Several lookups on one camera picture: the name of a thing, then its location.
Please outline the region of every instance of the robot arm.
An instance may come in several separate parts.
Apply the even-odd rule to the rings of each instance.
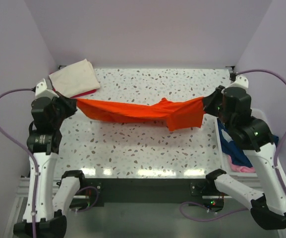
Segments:
[[[218,117],[236,145],[250,159],[260,179],[263,193],[234,180],[223,170],[206,176],[212,186],[241,202],[254,220],[266,230],[286,228],[286,195],[276,175],[276,147],[268,125],[251,115],[251,97],[243,87],[219,86],[203,99],[204,111]],[[285,173],[278,163],[286,185]]]
[[[46,80],[38,83],[35,100],[32,102],[34,121],[29,128],[27,146],[33,153],[39,167],[36,188],[36,230],[41,238],[63,238],[66,231],[66,213],[74,195],[83,186],[82,171],[68,171],[61,178],[61,185],[53,199],[53,180],[61,141],[60,126],[64,119],[73,115],[76,100],[66,98],[52,90]],[[30,159],[30,174],[35,166]],[[19,238],[32,237],[32,214],[35,176],[31,176],[29,194],[23,222],[14,225],[13,232]]]

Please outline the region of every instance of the orange cloth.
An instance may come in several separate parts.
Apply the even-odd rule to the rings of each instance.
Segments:
[[[204,115],[202,98],[171,102],[166,98],[152,106],[77,99],[77,107],[89,118],[109,122],[133,123],[165,120],[170,131],[201,127]]]

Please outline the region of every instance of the lavender wall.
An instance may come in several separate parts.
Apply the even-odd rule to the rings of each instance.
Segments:
[[[273,0],[236,65],[237,71],[251,68],[271,69],[286,78],[286,0]],[[282,136],[286,129],[286,87],[261,73],[248,77],[253,105],[266,113],[273,133]],[[280,158],[286,172],[286,145]]]
[[[33,87],[55,69],[55,61],[23,0],[0,0],[0,93]],[[26,142],[33,93],[0,102],[0,123]],[[27,155],[0,134],[0,237],[9,217],[20,175],[28,173]]]
[[[25,0],[57,63],[235,65],[271,0]]]

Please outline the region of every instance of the white cloth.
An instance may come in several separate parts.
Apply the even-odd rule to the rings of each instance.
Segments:
[[[86,59],[49,75],[56,91],[70,98],[100,88],[94,69]]]

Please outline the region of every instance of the purple cable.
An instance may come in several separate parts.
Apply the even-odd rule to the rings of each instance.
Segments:
[[[20,91],[33,91],[33,89],[32,88],[22,88],[22,89],[10,90],[10,91],[7,91],[7,92],[1,94],[0,99],[7,94],[14,93],[14,92],[20,92]],[[35,183],[34,183],[34,190],[33,190],[32,214],[35,214],[35,212],[36,212],[36,193],[37,193],[38,173],[39,173],[37,161],[36,161],[34,155],[28,150],[28,148],[24,144],[20,143],[18,140],[13,138],[1,126],[0,126],[0,132],[4,136],[6,136],[8,139],[10,139],[12,142],[14,142],[16,145],[18,145],[20,148],[22,148],[32,158],[32,160],[34,162],[35,172],[37,175],[35,175]],[[33,238],[37,238],[35,215],[32,215],[32,226],[33,226]]]
[[[80,189],[79,191],[77,191],[77,193],[80,193],[80,192],[82,192],[82,191],[84,191],[86,189],[93,189],[93,190],[95,190],[95,192],[97,193],[95,201],[90,206],[88,206],[87,208],[82,209],[82,210],[76,210],[76,212],[85,212],[85,211],[90,210],[92,207],[94,207],[94,205],[97,203],[97,201],[99,199],[99,191],[97,190],[96,187],[92,187],[92,186],[84,187],[84,188]]]
[[[234,211],[225,213],[225,214],[223,214],[223,215],[220,215],[220,216],[218,216],[218,217],[214,217],[214,218],[210,218],[210,219],[204,220],[204,219],[197,219],[197,218],[194,218],[194,217],[191,217],[191,216],[187,215],[187,214],[183,211],[183,209],[182,209],[183,206],[184,206],[184,205],[187,205],[187,204],[188,204],[188,205],[189,205],[189,204],[191,204],[191,205],[196,205],[196,206],[202,207],[202,208],[204,208],[204,209],[207,209],[207,208],[206,208],[205,206],[199,204],[199,203],[196,203],[196,202],[183,202],[183,203],[180,204],[180,206],[179,206],[179,211],[180,211],[180,213],[181,213],[185,218],[188,218],[188,219],[193,220],[193,221],[195,221],[195,222],[212,222],[212,221],[218,220],[218,219],[220,219],[220,218],[222,218],[222,217],[225,217],[225,216],[231,215],[231,214],[233,214],[233,213],[236,213],[236,212],[248,211],[247,208],[240,208],[240,209],[237,209],[237,210],[234,210]]]
[[[251,73],[251,72],[264,72],[264,73],[269,73],[269,74],[272,74],[273,76],[279,78],[285,85],[286,85],[286,80],[281,77],[279,74],[275,73],[275,72],[272,72],[270,70],[266,70],[266,69],[251,69],[251,70],[246,70],[246,71],[242,71],[242,72],[237,72],[236,75],[240,75],[240,74],[245,74],[245,73]],[[274,155],[274,167],[275,167],[275,171],[276,171],[276,175],[277,175],[277,178],[285,192],[285,195],[286,195],[286,185],[283,181],[283,178],[282,178],[282,175],[281,175],[281,172],[279,169],[277,169],[277,165],[278,165],[278,154],[284,144],[286,140],[286,132],[284,133],[283,137],[281,138],[278,146],[277,146],[277,149],[275,151],[275,155]]]

